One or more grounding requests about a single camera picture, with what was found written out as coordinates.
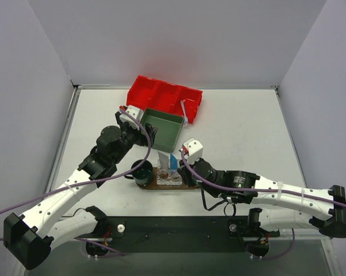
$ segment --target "white table surface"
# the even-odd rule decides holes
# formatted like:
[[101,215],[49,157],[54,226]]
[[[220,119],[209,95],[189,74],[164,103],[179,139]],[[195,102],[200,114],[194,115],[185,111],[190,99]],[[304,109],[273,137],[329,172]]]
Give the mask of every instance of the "white table surface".
[[[117,125],[114,114],[126,103],[128,89],[81,90],[55,187],[59,187],[90,153],[101,130]],[[193,125],[182,129],[174,155],[189,138],[204,146],[203,157],[217,170],[244,170],[266,178],[304,187],[285,121],[274,90],[204,90]],[[116,174],[142,159],[146,147],[135,145],[117,165]],[[148,160],[157,165],[157,151]],[[206,195],[208,206],[218,199]],[[134,181],[118,178],[105,182],[66,215],[95,205],[109,216],[223,215],[223,206],[204,210],[199,190],[146,191]],[[265,205],[237,205],[237,214]]]

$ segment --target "cable tie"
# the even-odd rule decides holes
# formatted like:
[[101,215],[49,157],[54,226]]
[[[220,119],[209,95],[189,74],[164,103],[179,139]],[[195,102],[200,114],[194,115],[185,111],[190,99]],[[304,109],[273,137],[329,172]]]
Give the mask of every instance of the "cable tie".
[[280,202],[280,198],[282,196],[282,188],[283,188],[283,182],[282,181],[278,181],[278,195],[276,196],[276,201],[273,204],[274,206],[277,206],[278,203]]
[[231,197],[227,197],[226,200],[228,201],[229,204],[232,204],[232,205],[234,204]]
[[80,201],[80,198],[77,196],[77,192],[75,191],[75,189],[68,185],[66,182],[64,182],[64,184],[71,190],[71,192],[73,192],[74,196],[77,198],[77,201]]
[[303,199],[305,198],[304,195],[305,195],[305,189],[302,188],[301,189],[301,206],[299,207],[299,211],[301,211],[303,207]]

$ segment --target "white knob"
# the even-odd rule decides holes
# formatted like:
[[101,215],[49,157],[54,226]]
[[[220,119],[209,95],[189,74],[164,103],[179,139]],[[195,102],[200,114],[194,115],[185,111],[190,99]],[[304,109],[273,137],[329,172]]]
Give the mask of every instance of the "white knob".
[[118,225],[117,226],[117,231],[118,231],[118,233],[125,232],[125,226],[123,224]]

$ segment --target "black cup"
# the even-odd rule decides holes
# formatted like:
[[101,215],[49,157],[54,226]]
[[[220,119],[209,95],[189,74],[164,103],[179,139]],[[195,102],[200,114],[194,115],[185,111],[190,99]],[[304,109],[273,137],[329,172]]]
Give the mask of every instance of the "black cup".
[[[136,167],[142,160],[138,160],[132,164],[131,168]],[[154,173],[152,165],[149,161],[145,161],[137,170],[132,172],[131,175],[125,175],[127,179],[134,179],[136,184],[140,186],[148,186],[154,180]]]

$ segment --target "gray floor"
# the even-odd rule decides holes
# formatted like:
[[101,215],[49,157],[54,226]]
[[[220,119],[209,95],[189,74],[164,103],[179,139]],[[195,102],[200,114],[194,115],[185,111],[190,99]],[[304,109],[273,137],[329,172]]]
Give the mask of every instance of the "gray floor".
[[[291,241],[272,241],[270,254],[285,250]],[[331,275],[319,240],[299,240],[288,255],[270,261],[250,260],[247,253],[132,254],[87,260],[85,244],[71,241],[54,250],[27,276],[79,275]]]

